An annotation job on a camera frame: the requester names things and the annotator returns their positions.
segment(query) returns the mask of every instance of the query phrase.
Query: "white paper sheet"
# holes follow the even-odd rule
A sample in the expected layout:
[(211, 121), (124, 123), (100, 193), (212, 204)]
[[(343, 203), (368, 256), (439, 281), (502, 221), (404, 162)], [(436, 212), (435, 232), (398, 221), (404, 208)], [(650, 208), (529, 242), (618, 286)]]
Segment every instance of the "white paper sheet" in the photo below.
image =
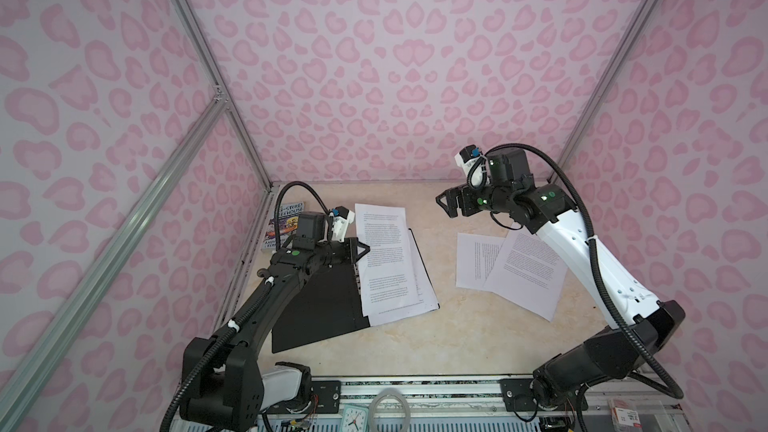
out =
[(406, 210), (355, 204), (355, 214), (357, 237), (371, 248), (359, 262), (363, 315), (417, 303)]
[(427, 275), (427, 269), (424, 268), (424, 262), (422, 262), (422, 258), (418, 254), (418, 248), (416, 246), (416, 240), (413, 238), (413, 232), (409, 235), (411, 236), (411, 260), (413, 262), (413, 270), (416, 273), (415, 279), (418, 302), (413, 305), (406, 305), (389, 311), (379, 312), (378, 314), (369, 314), (368, 321), (370, 322), (371, 327), (388, 324), (389, 322), (398, 321), (402, 318), (415, 317), (420, 314), (434, 311), (439, 307), (435, 290), (432, 288), (429, 276)]
[(456, 287), (487, 290), (485, 280), (503, 243), (504, 237), (459, 233), (456, 238)]
[(485, 289), (551, 322), (566, 270), (565, 262), (540, 238), (526, 230), (510, 231)]

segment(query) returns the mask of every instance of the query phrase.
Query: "alarm clock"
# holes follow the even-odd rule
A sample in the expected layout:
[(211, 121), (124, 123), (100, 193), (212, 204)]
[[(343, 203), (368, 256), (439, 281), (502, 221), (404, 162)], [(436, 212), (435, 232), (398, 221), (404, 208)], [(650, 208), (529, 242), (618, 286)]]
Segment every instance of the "alarm clock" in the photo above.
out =
[(340, 432), (366, 432), (368, 409), (356, 405), (344, 405)]

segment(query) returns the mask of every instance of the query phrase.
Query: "white label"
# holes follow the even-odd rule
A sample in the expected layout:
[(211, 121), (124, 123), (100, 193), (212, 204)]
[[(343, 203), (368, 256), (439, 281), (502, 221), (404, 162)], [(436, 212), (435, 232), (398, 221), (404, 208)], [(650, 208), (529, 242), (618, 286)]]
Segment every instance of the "white label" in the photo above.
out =
[(614, 408), (614, 413), (620, 425), (640, 428), (640, 416), (636, 410), (616, 407)]

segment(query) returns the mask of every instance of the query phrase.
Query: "book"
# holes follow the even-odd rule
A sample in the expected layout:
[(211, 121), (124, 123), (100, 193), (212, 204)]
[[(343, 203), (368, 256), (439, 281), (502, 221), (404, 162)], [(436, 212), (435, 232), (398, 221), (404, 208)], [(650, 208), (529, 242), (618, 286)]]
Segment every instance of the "book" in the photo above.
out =
[[(291, 204), (283, 204), (280, 206), (280, 243), (285, 243), (288, 235), (296, 230), (299, 225), (299, 214), (304, 212), (304, 202), (294, 202)], [(275, 247), (275, 219), (270, 219), (269, 225), (266, 226), (266, 233), (264, 234), (264, 243), (261, 248), (274, 248)]]

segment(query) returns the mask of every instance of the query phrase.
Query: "pink leopard print wall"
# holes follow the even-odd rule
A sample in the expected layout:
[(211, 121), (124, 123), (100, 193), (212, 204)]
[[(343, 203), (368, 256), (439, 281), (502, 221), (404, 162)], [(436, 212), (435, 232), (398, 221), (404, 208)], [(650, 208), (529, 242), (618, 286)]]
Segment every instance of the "pink leopard print wall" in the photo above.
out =
[(222, 117), (19, 428), (156, 430), (215, 315), (262, 191)]
[(271, 177), (355, 180), (557, 157), (639, 0), (191, 1)]
[(0, 0), (0, 387), (212, 97), (168, 0)]
[(766, 427), (768, 4), (665, 0), (569, 173), (601, 239), (686, 309), (660, 354), (696, 432)]

